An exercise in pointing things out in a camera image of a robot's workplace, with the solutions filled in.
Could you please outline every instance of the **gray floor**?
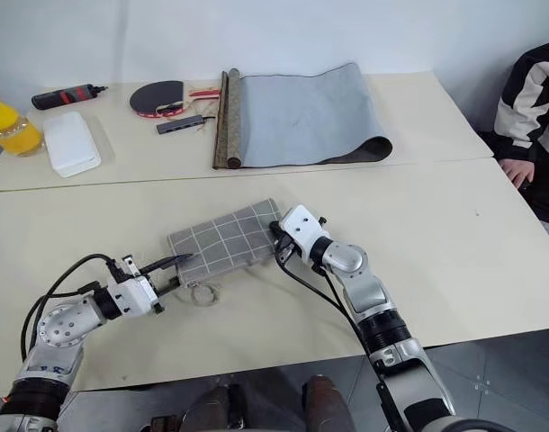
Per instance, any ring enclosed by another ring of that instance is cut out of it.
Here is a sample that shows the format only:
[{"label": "gray floor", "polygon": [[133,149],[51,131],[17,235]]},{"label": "gray floor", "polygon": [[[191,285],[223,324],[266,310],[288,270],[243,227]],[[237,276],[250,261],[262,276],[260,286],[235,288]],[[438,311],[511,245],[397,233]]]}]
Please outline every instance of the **gray floor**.
[{"label": "gray floor", "polygon": [[[458,414],[494,420],[519,432],[549,432],[549,342],[540,331],[428,350],[454,396]],[[341,390],[359,432],[383,432],[386,422],[374,373],[362,357],[292,364],[168,382],[126,391],[87,391],[67,400],[59,419],[68,431],[138,431],[151,417],[181,414],[217,383],[241,383],[255,427],[303,430],[301,387],[313,374]]]}]

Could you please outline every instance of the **orange liquid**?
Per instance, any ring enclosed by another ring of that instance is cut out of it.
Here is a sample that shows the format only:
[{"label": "orange liquid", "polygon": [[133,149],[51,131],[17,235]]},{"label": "orange liquid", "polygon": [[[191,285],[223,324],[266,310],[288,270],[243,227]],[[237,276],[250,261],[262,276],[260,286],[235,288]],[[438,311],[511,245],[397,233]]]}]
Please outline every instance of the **orange liquid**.
[{"label": "orange liquid", "polygon": [[32,124],[7,137],[0,136],[0,146],[14,155],[26,155],[37,150],[42,143],[41,133]]}]

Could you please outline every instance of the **yellow bottle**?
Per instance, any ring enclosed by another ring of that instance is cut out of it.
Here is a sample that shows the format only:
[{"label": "yellow bottle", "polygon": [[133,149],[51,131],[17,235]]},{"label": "yellow bottle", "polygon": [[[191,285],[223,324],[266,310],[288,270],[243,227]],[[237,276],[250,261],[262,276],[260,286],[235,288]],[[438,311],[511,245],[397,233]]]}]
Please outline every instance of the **yellow bottle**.
[{"label": "yellow bottle", "polygon": [[0,146],[18,156],[28,156],[42,146],[41,133],[12,106],[0,102]]}]

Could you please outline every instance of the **black cable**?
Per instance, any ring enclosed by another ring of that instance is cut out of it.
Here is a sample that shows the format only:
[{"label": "black cable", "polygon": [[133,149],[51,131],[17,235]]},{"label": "black cable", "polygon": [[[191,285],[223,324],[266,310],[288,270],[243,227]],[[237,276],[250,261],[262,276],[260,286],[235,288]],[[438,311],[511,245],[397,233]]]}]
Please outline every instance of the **black cable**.
[{"label": "black cable", "polygon": [[71,295],[68,295],[68,294],[71,294],[72,292],[65,292],[63,294],[55,294],[54,292],[59,288],[60,284],[62,284],[64,282],[64,280],[67,279],[67,277],[70,276],[70,274],[72,274],[75,270],[77,270],[82,264],[84,264],[88,261],[91,261],[93,259],[102,259],[107,265],[112,265],[114,263],[114,260],[112,258],[110,258],[109,256],[104,255],[104,254],[91,254],[91,255],[87,255],[87,256],[79,259],[71,267],[69,267],[68,270],[65,273],[63,273],[57,279],[57,281],[49,288],[47,293],[45,295],[43,295],[42,297],[40,297],[35,302],[35,304],[32,306],[31,310],[29,310],[29,313],[27,314],[27,319],[25,320],[25,323],[22,326],[22,332],[21,332],[21,356],[22,356],[23,361],[24,361],[24,359],[26,358],[26,355],[27,355],[26,348],[25,348],[26,344],[24,342],[26,341],[26,332],[27,332],[27,329],[28,329],[28,326],[29,326],[28,321],[31,320],[31,317],[32,317],[32,314],[34,313],[34,311],[37,311],[37,314],[35,316],[34,322],[32,323],[31,343],[29,345],[29,349],[32,349],[34,347],[34,345],[36,344],[36,341],[37,341],[37,329],[36,329],[36,327],[37,327],[37,324],[39,323],[39,321],[41,320],[42,313],[43,313],[44,308],[47,305],[47,302],[49,301],[49,299],[53,298],[53,295],[56,295],[58,297],[71,297]]},{"label": "black cable", "polygon": [[360,342],[361,346],[363,347],[363,350],[364,352],[366,353],[367,356],[369,356],[371,353],[368,351],[368,348],[366,347],[366,343],[365,343],[365,340],[362,338],[360,332],[358,331],[358,327],[356,326],[355,322],[353,321],[352,318],[350,318],[350,315],[348,315],[348,312],[347,310],[345,309],[345,307],[343,306],[342,302],[340,301],[339,297],[338,297],[338,293],[337,293],[337,290],[335,289],[335,285],[333,285],[333,283],[330,281],[330,278],[329,278],[329,275],[327,274],[327,272],[324,272],[324,277],[325,279],[327,280],[327,283],[328,283],[328,286],[330,286],[330,289],[332,290],[333,294],[335,295],[335,298],[337,299],[337,301],[333,301],[330,297],[328,297],[325,293],[321,292],[320,290],[318,290],[317,288],[315,288],[314,286],[312,286],[310,283],[306,282],[305,280],[301,279],[299,276],[297,276],[296,274],[294,274],[293,272],[291,272],[289,269],[287,269],[285,266],[284,266],[284,263],[281,261],[279,255],[278,255],[278,252],[279,252],[279,249],[277,249],[274,253],[274,260],[276,261],[276,263],[278,264],[279,267],[281,267],[281,270],[283,270],[287,275],[289,275],[292,279],[294,279],[296,282],[298,282],[299,284],[301,285],[304,285],[306,286],[309,290],[311,290],[312,292],[314,292],[315,294],[317,294],[320,298],[322,298],[323,300],[325,300],[326,302],[330,303],[333,305],[334,308],[336,308],[345,318],[346,320],[348,321],[348,323],[350,324],[350,327],[353,329],[353,331],[355,332],[355,335],[356,337],[358,338],[358,341]]},{"label": "black cable", "polygon": [[333,294],[335,294],[335,298],[337,299],[337,302],[340,304],[341,308],[342,308],[342,311],[343,311],[343,315],[345,315],[345,318],[348,320],[348,323],[350,324],[350,327],[353,329],[353,331],[355,332],[356,334],[356,337],[358,338],[358,341],[360,342],[360,344],[363,346],[363,350],[364,352],[366,353],[366,356],[369,357],[371,355],[371,352],[369,351],[367,345],[366,345],[366,342],[365,340],[363,339],[363,335],[361,335],[361,332],[360,330],[358,329],[358,326],[355,324],[355,322],[353,321],[352,318],[350,318],[350,315],[348,314],[347,312],[347,309],[345,308],[345,306],[343,306],[343,303],[342,301],[339,299],[338,297],[338,293],[337,293],[337,290],[335,289],[335,285],[332,283],[332,281],[330,280],[330,277],[329,275],[327,274],[327,272],[324,272],[324,278],[325,280],[327,281],[327,284],[328,286],[330,287],[330,290],[333,292]]},{"label": "black cable", "polygon": [[334,301],[332,301],[332,299],[330,297],[328,297],[325,293],[319,291],[314,286],[312,286],[310,283],[308,283],[307,281],[302,280],[299,276],[297,276],[296,274],[294,274],[290,270],[288,270],[284,266],[283,262],[281,261],[281,258],[278,256],[277,253],[274,254],[274,260],[276,261],[278,266],[281,267],[281,270],[283,270],[292,279],[294,279],[299,284],[306,286],[308,289],[310,289],[312,292],[317,294],[320,298],[322,298],[326,302],[329,302],[330,304],[332,304],[335,308],[337,308],[342,313],[342,310],[340,309],[340,306],[338,304],[336,304]]}]

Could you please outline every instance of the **black paddle face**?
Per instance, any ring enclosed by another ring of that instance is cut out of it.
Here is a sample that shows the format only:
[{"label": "black paddle face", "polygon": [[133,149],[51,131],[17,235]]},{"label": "black paddle face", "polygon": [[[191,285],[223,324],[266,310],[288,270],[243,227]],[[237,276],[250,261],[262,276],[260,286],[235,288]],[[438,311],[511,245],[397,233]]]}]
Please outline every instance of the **black paddle face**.
[{"label": "black paddle face", "polygon": [[[160,81],[147,84],[134,92],[130,97],[130,108],[138,115],[159,116],[182,108],[185,99],[182,81]],[[174,104],[172,107],[157,108],[161,105]]]}]

